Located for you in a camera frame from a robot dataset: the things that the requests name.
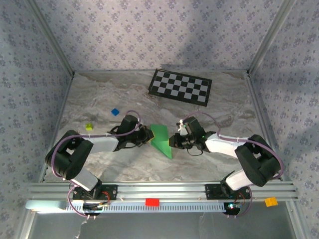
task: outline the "green block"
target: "green block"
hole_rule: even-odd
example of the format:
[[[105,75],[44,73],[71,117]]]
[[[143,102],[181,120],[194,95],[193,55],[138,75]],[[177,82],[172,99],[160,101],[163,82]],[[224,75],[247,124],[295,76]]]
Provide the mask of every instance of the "green block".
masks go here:
[[[166,155],[166,157],[172,159],[171,147],[168,144],[169,137],[167,126],[161,124],[151,124],[151,131],[154,134],[151,145]]]

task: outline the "blue floral wallpaper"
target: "blue floral wallpaper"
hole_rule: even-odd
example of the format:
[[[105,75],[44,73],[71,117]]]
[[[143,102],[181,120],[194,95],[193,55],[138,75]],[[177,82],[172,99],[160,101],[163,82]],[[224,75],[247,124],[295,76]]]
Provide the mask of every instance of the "blue floral wallpaper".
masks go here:
[[[278,152],[319,238],[319,2],[297,0],[253,76]]]
[[[73,69],[248,69],[282,0],[38,0]]]
[[[23,1],[0,1],[0,238],[38,181],[70,77]]]

